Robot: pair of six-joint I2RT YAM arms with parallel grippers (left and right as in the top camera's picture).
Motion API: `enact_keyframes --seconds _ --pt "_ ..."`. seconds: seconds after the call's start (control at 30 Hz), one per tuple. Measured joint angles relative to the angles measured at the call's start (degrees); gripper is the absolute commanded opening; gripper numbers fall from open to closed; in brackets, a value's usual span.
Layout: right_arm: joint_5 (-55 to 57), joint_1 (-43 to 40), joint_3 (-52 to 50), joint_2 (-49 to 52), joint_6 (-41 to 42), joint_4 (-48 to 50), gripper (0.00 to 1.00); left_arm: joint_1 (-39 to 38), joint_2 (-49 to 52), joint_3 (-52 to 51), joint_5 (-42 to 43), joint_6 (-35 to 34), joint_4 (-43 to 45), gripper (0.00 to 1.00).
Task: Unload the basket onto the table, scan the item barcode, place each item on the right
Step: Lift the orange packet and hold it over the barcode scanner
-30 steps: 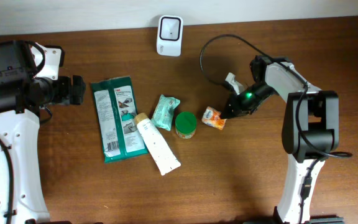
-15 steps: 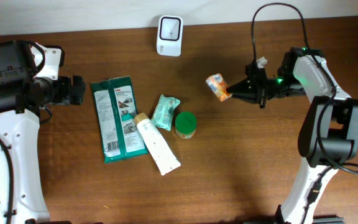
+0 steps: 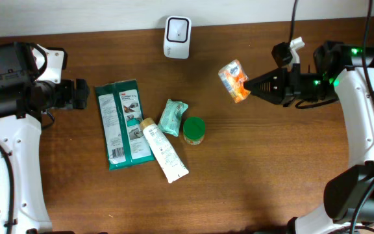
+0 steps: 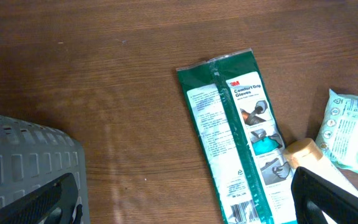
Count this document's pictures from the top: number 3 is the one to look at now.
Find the orange tissue pack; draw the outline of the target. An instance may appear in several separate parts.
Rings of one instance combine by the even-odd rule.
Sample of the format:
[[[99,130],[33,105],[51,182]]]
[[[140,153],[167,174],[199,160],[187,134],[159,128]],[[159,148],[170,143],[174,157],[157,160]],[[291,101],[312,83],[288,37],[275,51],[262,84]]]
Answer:
[[[244,72],[239,60],[235,59],[222,67],[222,69],[218,71],[218,75],[235,103],[245,100],[251,93],[244,87],[244,82],[248,81],[249,78]]]

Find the green wipes packet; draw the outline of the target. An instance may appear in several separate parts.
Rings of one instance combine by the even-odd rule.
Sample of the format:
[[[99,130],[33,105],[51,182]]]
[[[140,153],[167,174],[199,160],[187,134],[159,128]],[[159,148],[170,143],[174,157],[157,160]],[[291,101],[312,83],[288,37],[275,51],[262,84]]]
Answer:
[[[118,170],[155,159],[140,123],[142,103],[136,80],[95,87],[106,143],[109,170]]]

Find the green lid seasoning jar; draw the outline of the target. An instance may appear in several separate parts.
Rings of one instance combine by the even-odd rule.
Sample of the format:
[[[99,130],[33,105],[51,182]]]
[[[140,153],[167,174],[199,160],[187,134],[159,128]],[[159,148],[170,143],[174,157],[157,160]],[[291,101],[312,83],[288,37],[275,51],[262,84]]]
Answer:
[[[190,145],[202,143],[205,137],[206,125],[203,119],[199,117],[189,117],[183,125],[184,140]]]

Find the teal tissue pack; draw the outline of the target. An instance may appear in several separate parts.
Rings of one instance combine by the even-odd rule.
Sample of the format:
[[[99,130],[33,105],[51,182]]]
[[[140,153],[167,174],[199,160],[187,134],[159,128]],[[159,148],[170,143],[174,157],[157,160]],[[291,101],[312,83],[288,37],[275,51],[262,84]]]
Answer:
[[[168,99],[158,123],[161,132],[178,137],[182,115],[187,109],[188,104]]]

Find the white cream tube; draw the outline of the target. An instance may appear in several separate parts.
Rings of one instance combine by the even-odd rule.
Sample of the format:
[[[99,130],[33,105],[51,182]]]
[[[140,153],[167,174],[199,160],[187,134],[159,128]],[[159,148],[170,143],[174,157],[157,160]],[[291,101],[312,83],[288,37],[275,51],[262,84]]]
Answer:
[[[189,174],[174,147],[152,118],[143,120],[140,127],[168,183]]]

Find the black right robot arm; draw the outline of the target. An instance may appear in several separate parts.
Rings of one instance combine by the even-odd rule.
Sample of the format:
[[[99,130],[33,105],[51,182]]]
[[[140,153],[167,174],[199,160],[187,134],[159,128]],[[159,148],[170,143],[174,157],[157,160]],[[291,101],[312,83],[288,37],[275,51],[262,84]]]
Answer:
[[[339,102],[349,143],[347,170],[330,180],[322,204],[292,218],[285,233],[353,233],[374,226],[374,47],[327,41],[314,52],[316,70],[298,63],[246,81],[275,105],[310,109]]]

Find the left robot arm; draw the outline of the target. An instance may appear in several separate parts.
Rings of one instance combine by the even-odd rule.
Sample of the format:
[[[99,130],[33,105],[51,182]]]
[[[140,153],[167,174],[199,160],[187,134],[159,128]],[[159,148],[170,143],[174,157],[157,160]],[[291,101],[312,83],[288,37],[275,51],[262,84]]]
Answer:
[[[60,47],[0,45],[0,233],[52,233],[40,171],[40,137],[52,109],[85,109],[83,79],[62,78]]]

